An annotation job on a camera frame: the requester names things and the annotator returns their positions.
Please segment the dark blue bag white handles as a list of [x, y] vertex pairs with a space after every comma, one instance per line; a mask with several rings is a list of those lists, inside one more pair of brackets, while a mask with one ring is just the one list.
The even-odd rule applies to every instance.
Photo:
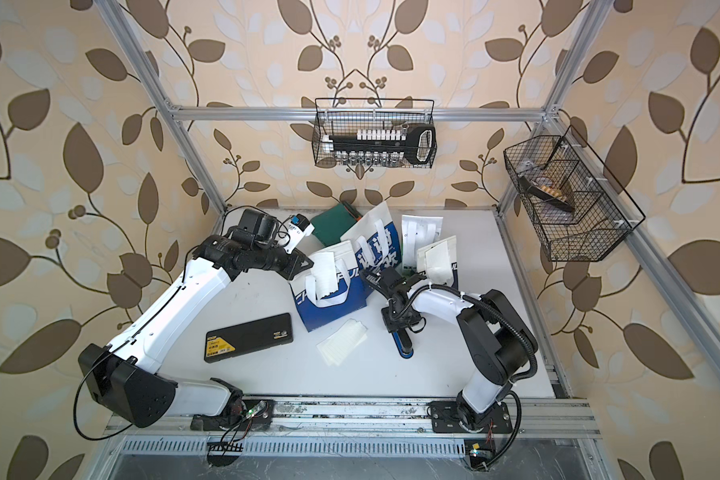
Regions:
[[458, 287], [457, 237], [450, 236], [417, 250], [416, 272], [433, 284]]

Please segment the blue stapler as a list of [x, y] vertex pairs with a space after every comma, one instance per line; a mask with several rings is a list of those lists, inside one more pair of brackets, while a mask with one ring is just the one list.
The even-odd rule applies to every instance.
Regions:
[[410, 359], [413, 356], [413, 344], [406, 329], [398, 329], [391, 333], [398, 354], [403, 359]]

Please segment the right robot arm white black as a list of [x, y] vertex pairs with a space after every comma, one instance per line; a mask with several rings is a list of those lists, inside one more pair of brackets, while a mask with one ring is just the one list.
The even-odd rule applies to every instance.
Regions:
[[393, 268], [360, 277], [386, 300], [382, 320], [402, 358], [412, 357], [410, 334], [429, 318], [459, 328], [476, 369], [456, 396], [455, 412], [445, 416], [461, 429], [485, 431], [495, 423], [491, 416], [500, 402], [517, 396], [513, 385], [537, 373], [537, 340], [502, 292], [467, 294], [419, 274], [405, 279]]

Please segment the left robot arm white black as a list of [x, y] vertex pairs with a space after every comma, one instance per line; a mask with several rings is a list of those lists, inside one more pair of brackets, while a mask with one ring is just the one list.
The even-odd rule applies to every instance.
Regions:
[[221, 379], [174, 380], [159, 375], [167, 353], [205, 305], [249, 270], [274, 271], [286, 280], [312, 267], [297, 246], [314, 231], [302, 214], [286, 222], [247, 208], [224, 234], [191, 249], [179, 278], [137, 321], [106, 346], [79, 355], [80, 384], [99, 405], [129, 425], [148, 427], [164, 416], [225, 417], [242, 396]]

